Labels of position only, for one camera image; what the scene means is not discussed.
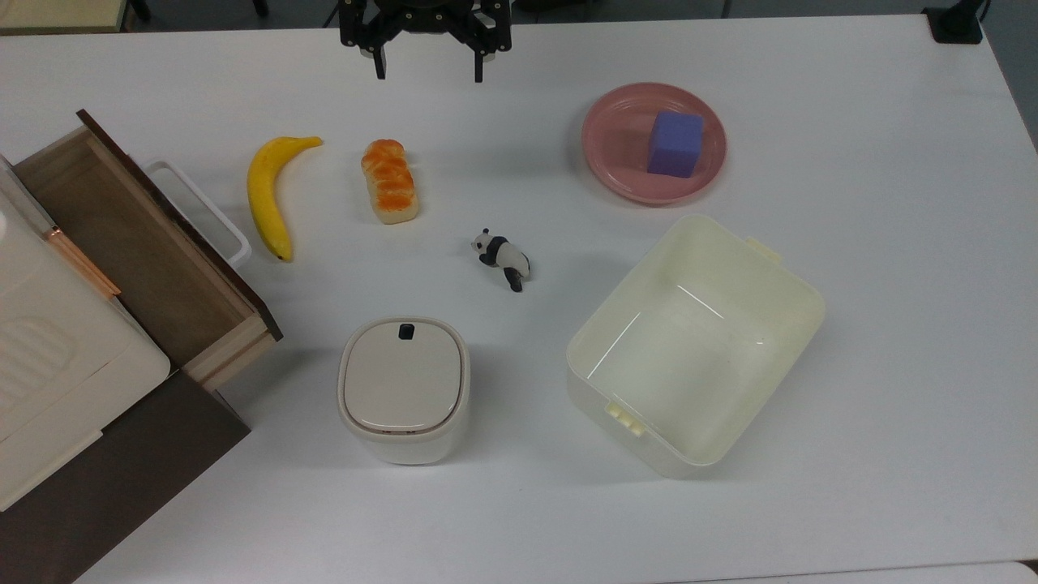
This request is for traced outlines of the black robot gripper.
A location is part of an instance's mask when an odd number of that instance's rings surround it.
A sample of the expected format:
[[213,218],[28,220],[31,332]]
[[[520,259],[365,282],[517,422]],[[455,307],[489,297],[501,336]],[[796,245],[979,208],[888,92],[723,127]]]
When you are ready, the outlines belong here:
[[375,76],[387,78],[385,44],[403,32],[446,34],[474,51],[474,82],[486,56],[512,49],[508,1],[342,1],[340,41],[371,49]]

